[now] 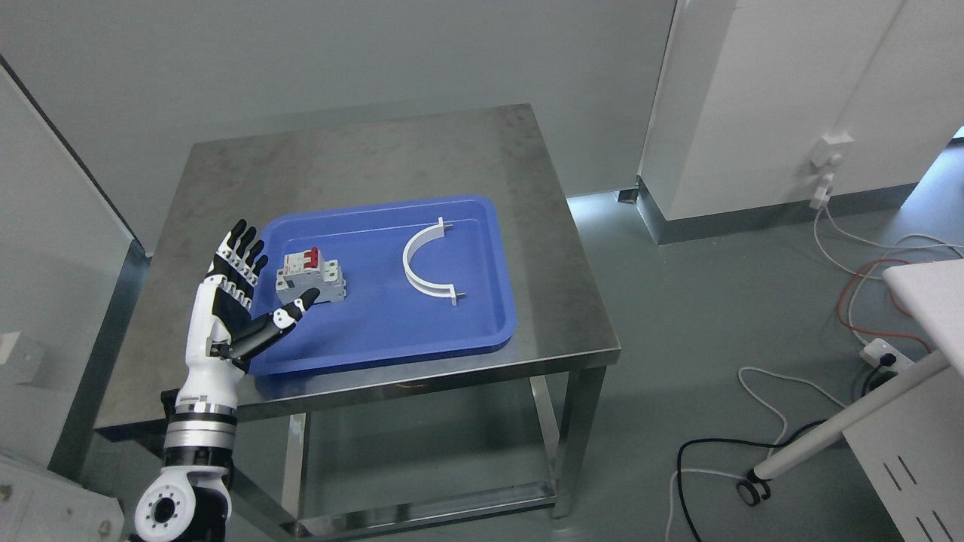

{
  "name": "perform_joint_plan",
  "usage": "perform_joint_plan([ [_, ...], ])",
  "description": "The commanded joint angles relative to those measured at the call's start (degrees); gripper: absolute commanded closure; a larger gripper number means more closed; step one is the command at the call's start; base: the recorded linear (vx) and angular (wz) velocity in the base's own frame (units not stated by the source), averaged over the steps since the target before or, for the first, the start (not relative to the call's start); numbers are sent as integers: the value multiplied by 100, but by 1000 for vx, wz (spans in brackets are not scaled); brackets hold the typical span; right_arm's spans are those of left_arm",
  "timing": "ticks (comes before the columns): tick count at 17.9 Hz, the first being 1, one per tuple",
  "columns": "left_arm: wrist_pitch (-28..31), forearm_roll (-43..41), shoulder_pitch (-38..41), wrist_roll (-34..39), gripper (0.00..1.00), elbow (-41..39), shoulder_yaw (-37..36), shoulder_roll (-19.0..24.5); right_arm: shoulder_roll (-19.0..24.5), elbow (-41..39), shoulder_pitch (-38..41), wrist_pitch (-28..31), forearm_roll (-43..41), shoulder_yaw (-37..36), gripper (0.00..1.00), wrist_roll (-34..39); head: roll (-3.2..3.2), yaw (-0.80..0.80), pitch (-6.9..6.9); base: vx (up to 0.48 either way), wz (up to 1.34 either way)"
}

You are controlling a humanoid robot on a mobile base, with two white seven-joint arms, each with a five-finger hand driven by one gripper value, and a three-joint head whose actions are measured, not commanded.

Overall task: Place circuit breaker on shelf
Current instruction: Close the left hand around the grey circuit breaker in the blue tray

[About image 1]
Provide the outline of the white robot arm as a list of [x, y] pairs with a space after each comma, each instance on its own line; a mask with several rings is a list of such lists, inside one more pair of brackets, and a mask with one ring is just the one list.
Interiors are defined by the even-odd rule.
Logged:
[[140, 541], [224, 541], [232, 515], [226, 480], [232, 474], [237, 418], [228, 406], [164, 405], [162, 466], [136, 505]]

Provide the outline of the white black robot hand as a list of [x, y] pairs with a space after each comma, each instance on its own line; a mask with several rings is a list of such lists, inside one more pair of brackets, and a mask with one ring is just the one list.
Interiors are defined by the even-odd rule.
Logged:
[[272, 312], [252, 316], [254, 290], [267, 264], [263, 241], [243, 219], [231, 227], [197, 287], [185, 363], [188, 377], [175, 407], [226, 413], [237, 408], [236, 386], [254, 357], [288, 335], [320, 295], [309, 288]]

